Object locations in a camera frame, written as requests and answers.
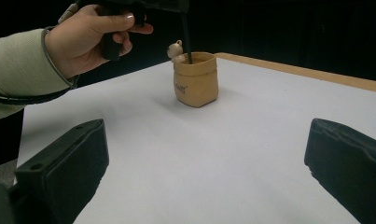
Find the wooden table edge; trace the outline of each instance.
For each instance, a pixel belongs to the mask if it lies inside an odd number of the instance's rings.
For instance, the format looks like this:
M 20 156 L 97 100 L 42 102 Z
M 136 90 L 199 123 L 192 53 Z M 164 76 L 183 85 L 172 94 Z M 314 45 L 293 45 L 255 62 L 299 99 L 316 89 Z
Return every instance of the wooden table edge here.
M 237 63 L 246 63 L 258 67 L 268 68 L 280 72 L 286 72 L 303 77 L 311 77 L 320 80 L 325 80 L 329 82 L 339 83 L 345 86 L 355 87 L 367 91 L 376 91 L 376 81 L 368 80 L 359 77 L 348 77 L 345 75 L 339 75 L 334 73 L 328 73 L 318 70 L 313 70 L 309 68 L 297 67 L 293 65 L 274 63 L 269 61 L 264 61 L 260 59 L 254 59 L 249 57 L 244 57 L 235 54 L 229 54 L 224 52 L 216 53 L 215 56 L 220 59 L 225 59 Z

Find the hand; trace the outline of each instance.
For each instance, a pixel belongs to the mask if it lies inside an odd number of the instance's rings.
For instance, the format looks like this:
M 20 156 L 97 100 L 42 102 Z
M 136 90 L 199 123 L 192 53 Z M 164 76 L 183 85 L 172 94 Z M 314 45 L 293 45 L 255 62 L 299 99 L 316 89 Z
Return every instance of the hand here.
M 132 49 L 129 32 L 151 34 L 153 26 L 134 25 L 132 13 L 100 16 L 102 8 L 89 5 L 56 26 L 45 36 L 45 45 L 54 65 L 65 78 L 85 73 L 108 62 L 103 57 L 101 40 L 104 34 L 114 33 L 113 39 L 121 44 L 120 56 Z

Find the black background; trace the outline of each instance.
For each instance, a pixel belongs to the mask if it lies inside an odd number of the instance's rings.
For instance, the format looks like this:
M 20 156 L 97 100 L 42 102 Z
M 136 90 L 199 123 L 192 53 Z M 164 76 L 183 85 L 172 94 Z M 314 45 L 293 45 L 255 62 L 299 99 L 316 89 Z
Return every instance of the black background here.
M 73 1 L 0 1 L 0 37 L 55 25 Z M 78 87 L 169 60 L 168 46 L 184 40 L 180 15 L 150 9 L 152 35 L 131 34 L 132 52 L 80 77 Z M 351 77 L 376 80 L 376 1 L 190 0 L 193 51 L 227 52 Z M 23 111 L 0 120 L 0 136 L 20 139 Z M 0 142 L 17 157 L 19 141 Z

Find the table surface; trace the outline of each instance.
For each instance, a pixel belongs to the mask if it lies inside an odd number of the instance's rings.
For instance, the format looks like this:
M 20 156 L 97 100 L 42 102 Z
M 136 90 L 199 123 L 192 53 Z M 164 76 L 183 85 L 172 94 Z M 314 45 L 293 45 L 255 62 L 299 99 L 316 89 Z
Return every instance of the table surface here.
M 216 56 L 201 108 L 176 100 L 171 62 L 27 106 L 18 166 L 104 119 L 110 164 L 75 223 L 358 223 L 303 158 L 314 118 L 376 139 L 376 82 Z

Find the sleeve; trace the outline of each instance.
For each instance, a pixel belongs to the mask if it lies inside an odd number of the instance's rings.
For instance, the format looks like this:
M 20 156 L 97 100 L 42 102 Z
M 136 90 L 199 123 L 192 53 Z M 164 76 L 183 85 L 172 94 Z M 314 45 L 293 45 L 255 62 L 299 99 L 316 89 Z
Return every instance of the sleeve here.
M 45 44 L 46 29 L 0 38 L 0 95 L 28 97 L 50 94 L 74 86 L 51 62 Z M 1 105 L 0 119 L 22 110 L 25 105 Z

